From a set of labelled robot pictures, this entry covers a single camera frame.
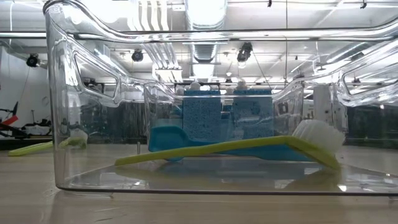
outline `table surface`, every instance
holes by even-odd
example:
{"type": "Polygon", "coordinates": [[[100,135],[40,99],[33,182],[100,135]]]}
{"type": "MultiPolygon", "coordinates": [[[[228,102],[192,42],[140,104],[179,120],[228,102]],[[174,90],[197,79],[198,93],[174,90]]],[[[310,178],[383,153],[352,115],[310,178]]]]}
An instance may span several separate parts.
{"type": "MultiPolygon", "coordinates": [[[[391,153],[386,159],[394,159],[391,153]]],[[[0,152],[0,179],[1,224],[398,221],[398,202],[388,197],[71,194],[54,185],[50,152],[25,157],[0,152]]]]}

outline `ceiling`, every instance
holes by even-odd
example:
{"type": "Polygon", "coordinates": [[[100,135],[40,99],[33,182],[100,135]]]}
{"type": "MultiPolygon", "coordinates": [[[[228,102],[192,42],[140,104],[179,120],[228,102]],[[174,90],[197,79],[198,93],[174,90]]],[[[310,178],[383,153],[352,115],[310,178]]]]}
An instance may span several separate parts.
{"type": "MultiPolygon", "coordinates": [[[[229,0],[224,29],[374,27],[398,17],[398,1],[375,0],[366,2],[368,6],[365,9],[360,9],[362,1],[358,0],[273,0],[271,7],[267,7],[268,1],[229,0]]],[[[129,30],[126,18],[131,11],[128,2],[122,0],[112,3],[113,8],[107,11],[108,13],[110,13],[109,11],[117,12],[113,16],[118,16],[118,19],[108,25],[115,30],[129,30]]],[[[170,29],[186,30],[183,0],[168,0],[167,5],[170,29]]],[[[45,31],[45,21],[41,8],[42,3],[35,0],[0,0],[0,32],[10,30],[45,31]]],[[[4,41],[3,45],[7,46],[10,43],[16,54],[38,53],[42,60],[47,59],[45,40],[13,39],[12,41],[4,41]]],[[[142,62],[133,63],[131,59],[131,54],[134,49],[140,48],[139,45],[112,44],[109,42],[97,42],[96,44],[107,45],[111,50],[111,58],[117,60],[133,76],[152,78],[152,61],[146,54],[144,54],[142,62]]],[[[253,52],[251,57],[244,68],[238,68],[236,52],[243,45],[243,42],[226,42],[219,45],[219,51],[214,62],[216,65],[213,81],[224,82],[227,78],[227,72],[231,72],[232,77],[243,78],[250,83],[263,82],[264,77],[269,82],[283,82],[285,78],[290,81],[299,73],[311,76],[314,73],[330,72],[336,66],[341,66],[348,61],[336,65],[325,65],[325,71],[314,70],[313,62],[323,63],[328,55],[349,44],[351,43],[339,41],[252,42],[253,52]]],[[[377,47],[375,45],[364,50],[363,53],[366,54],[377,47]]],[[[177,43],[173,44],[173,48],[178,63],[182,67],[182,78],[187,80],[190,77],[192,78],[192,58],[189,45],[177,43]]],[[[391,64],[391,61],[386,60],[384,63],[381,62],[375,66],[382,68],[389,64],[391,64]]]]}

